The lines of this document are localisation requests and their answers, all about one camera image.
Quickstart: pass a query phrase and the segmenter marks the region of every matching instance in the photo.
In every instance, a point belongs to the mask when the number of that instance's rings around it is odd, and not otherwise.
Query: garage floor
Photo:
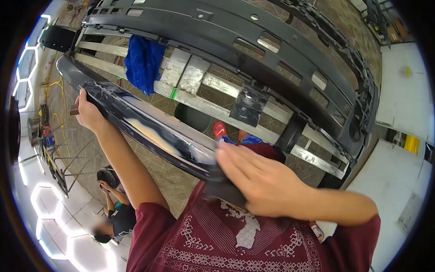
[[[266,10],[267,12],[280,18],[281,20],[286,21],[288,19],[288,13],[286,11],[271,4],[268,1],[250,0],[249,2]],[[345,35],[350,39],[353,45],[361,50],[363,56],[367,59],[370,65],[370,69],[374,75],[375,82],[379,86],[381,79],[381,53],[379,50],[379,45],[375,38],[372,36],[370,30],[360,20],[359,12],[347,0],[317,0],[315,6],[320,12],[328,17],[329,20],[335,23],[339,27],[339,29],[343,31],[343,33],[345,33]],[[78,14],[77,19],[74,19],[72,25],[70,26],[78,27],[84,15],[84,11]],[[333,49],[327,48],[317,38],[317,35],[313,30],[311,30],[309,27],[307,27],[296,18],[294,18],[291,25],[302,35],[304,35],[308,40],[310,40],[314,45],[316,45],[325,55],[329,56],[355,89],[358,87],[356,78],[349,69],[349,67]],[[105,38],[103,43],[116,44],[118,46],[128,46],[128,41],[122,40],[120,38],[107,37]],[[120,65],[123,65],[123,59],[117,59],[117,57],[115,57],[114,55],[99,52],[97,53],[96,57],[99,57],[106,61],[110,61],[112,63],[119,63]],[[100,73],[105,78],[115,83],[118,83],[122,88],[130,91],[144,101],[156,106],[157,108],[167,112],[168,114],[173,115],[175,107],[177,105],[176,101],[169,100],[168,98],[163,97],[159,94],[153,94],[146,97],[138,89],[133,87],[128,81],[117,80],[114,75],[108,74],[104,71],[98,71],[95,68],[94,70]],[[225,75],[224,71],[221,71],[216,67],[211,67],[209,72],[212,72],[221,77],[230,76],[228,74]],[[50,82],[55,82],[59,79],[60,75],[54,67],[50,77]],[[199,94],[201,93],[204,98],[211,100],[226,108],[231,108],[231,105],[234,102],[233,98],[222,96],[218,94],[219,92],[214,91],[210,88],[207,89],[207,87],[205,86],[200,89]],[[68,111],[66,111],[65,109],[69,110],[70,106],[75,102],[77,94],[74,89],[68,85],[68,83],[65,83],[64,103],[62,102],[62,96],[62,90],[59,85],[54,85],[50,88],[47,98],[47,104],[49,106],[50,113],[57,114],[53,116],[53,118],[50,120],[50,124],[52,127],[58,126],[59,122],[63,122],[69,118],[69,116],[67,116],[69,115]],[[279,122],[273,122],[272,120],[268,119],[267,116],[262,116],[260,122],[261,125],[272,129],[277,133],[282,131],[285,127],[284,124]],[[98,171],[98,169],[100,169],[101,167],[109,164],[106,157],[101,151],[97,139],[90,130],[81,127],[74,117],[66,122],[65,128],[77,128],[78,130],[74,132],[74,135],[72,135],[71,138],[67,140],[68,147],[61,147],[59,149],[59,155],[61,155],[62,157],[74,157],[81,151],[82,148],[84,148],[83,151],[80,153],[80,156],[98,156],[98,158],[75,160],[72,163],[71,168],[69,169],[71,173],[78,173],[83,167],[83,172],[91,173]],[[233,140],[236,140],[238,133],[237,129],[227,126],[227,130],[230,137]],[[73,131],[65,131],[64,135],[67,138],[71,133],[73,133]],[[206,134],[210,137],[213,137],[212,130],[209,130]],[[57,142],[62,141],[64,139],[64,135],[61,131],[55,132]],[[140,160],[149,170],[153,178],[156,180],[157,185],[163,193],[163,196],[168,201],[172,214],[175,217],[178,217],[182,212],[184,206],[186,205],[188,196],[195,184],[198,182],[198,179],[176,168],[175,166],[172,166],[160,157],[154,155],[152,152],[150,152],[140,144],[137,144],[128,136],[126,136],[126,139],[130,144],[131,148],[135,151],[138,158],[140,158]],[[307,138],[302,136],[299,139],[298,144],[304,146],[307,140]],[[310,145],[309,151],[317,154],[324,159],[330,159],[331,157],[328,152],[326,152],[314,143]],[[69,159],[64,160],[66,164],[68,164],[69,161]],[[302,179],[302,181],[313,187],[316,187],[319,184],[320,180],[325,174],[322,170],[304,161],[298,160],[292,156],[289,156],[287,158],[286,165],[294,170],[296,174]],[[105,197],[96,181],[96,174],[80,176],[78,178],[78,182],[95,199],[105,204]]]

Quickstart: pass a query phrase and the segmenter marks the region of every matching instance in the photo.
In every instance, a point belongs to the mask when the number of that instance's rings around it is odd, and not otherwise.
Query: red slipper
[[[225,125],[221,121],[218,121],[214,124],[213,132],[214,132],[214,136],[216,137],[216,139],[219,139],[223,135],[228,135],[227,131],[225,129]]]

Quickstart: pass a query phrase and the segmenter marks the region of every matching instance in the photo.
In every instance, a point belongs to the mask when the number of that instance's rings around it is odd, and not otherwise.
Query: person sitting
[[[113,189],[105,181],[98,181],[98,183],[106,195],[107,208],[104,208],[104,213],[107,219],[98,223],[93,228],[92,236],[98,242],[105,244],[114,237],[125,236],[133,231],[136,225],[136,212],[126,194]],[[119,200],[120,207],[118,209],[115,209],[109,192]]]

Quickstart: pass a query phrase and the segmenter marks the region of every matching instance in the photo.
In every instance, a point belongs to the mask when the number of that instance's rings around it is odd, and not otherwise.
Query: person's right hand
[[[284,164],[244,146],[219,143],[216,158],[225,175],[245,196],[254,215],[309,220],[315,209],[315,189],[303,183]]]
[[[107,120],[101,115],[97,107],[87,101],[85,89],[80,89],[80,95],[76,99],[76,104],[79,107],[79,114],[76,115],[77,121],[82,126],[89,128],[93,133],[96,134],[98,129],[107,123]]]

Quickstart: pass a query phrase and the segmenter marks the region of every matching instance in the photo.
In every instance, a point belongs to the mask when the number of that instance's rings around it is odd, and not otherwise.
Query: blue cloth
[[[228,137],[228,135],[222,135],[219,137],[219,139],[217,140],[218,142],[224,140],[226,143],[229,144],[236,144],[233,141],[230,140],[230,138]],[[241,144],[258,144],[258,143],[265,143],[265,141],[261,140],[258,137],[255,137],[252,134],[248,134],[245,139],[243,139],[241,142]]]
[[[132,35],[128,54],[124,59],[126,75],[144,95],[154,93],[154,81],[160,79],[159,67],[165,46],[143,37]]]

